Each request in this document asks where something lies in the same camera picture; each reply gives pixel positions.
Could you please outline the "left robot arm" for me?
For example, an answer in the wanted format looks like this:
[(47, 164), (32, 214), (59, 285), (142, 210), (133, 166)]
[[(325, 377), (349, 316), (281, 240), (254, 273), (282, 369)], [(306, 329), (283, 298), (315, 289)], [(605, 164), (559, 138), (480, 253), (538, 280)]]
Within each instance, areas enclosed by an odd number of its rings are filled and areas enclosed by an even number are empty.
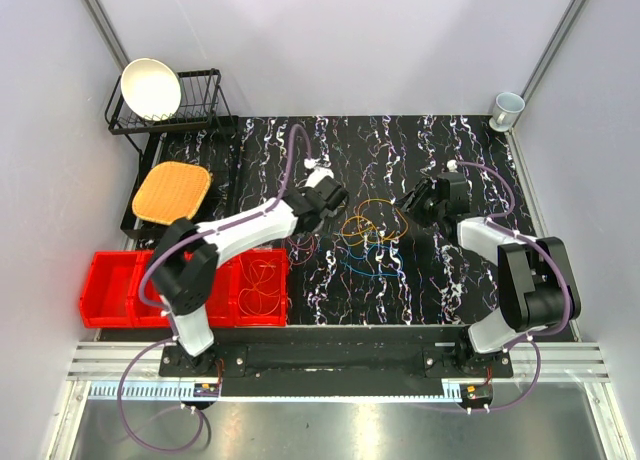
[(220, 266), (275, 240), (311, 233), (335, 217), (349, 193), (329, 175), (301, 188), (286, 188), (259, 206), (213, 222), (174, 221), (153, 252), (140, 285), (151, 283), (170, 318), (173, 340), (182, 348), (181, 364), (196, 376), (215, 366), (206, 301)]

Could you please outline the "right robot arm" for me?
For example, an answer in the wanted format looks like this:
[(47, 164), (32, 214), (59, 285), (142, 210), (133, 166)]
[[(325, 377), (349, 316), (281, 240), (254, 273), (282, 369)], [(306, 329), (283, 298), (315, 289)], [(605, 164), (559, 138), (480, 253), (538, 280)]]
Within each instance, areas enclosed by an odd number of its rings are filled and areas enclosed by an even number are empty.
[(436, 225), (453, 245), (497, 267), (498, 307), (464, 328), (449, 364), (465, 376), (487, 373), (505, 350), (531, 335), (554, 335), (582, 310), (564, 243), (536, 238), (471, 212), (469, 185), (460, 172), (426, 177), (398, 203), (421, 227)]

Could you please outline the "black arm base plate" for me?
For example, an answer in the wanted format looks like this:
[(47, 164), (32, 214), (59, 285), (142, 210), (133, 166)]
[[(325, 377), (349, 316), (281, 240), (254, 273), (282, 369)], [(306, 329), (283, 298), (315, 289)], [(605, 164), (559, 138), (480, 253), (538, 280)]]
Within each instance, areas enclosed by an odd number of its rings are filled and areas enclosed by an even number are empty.
[(461, 326), (265, 327), (217, 329), (192, 359), (179, 346), (161, 354), (162, 377), (222, 376), (238, 397), (428, 397), (444, 380), (484, 382), (513, 376), (511, 359), (476, 354)]

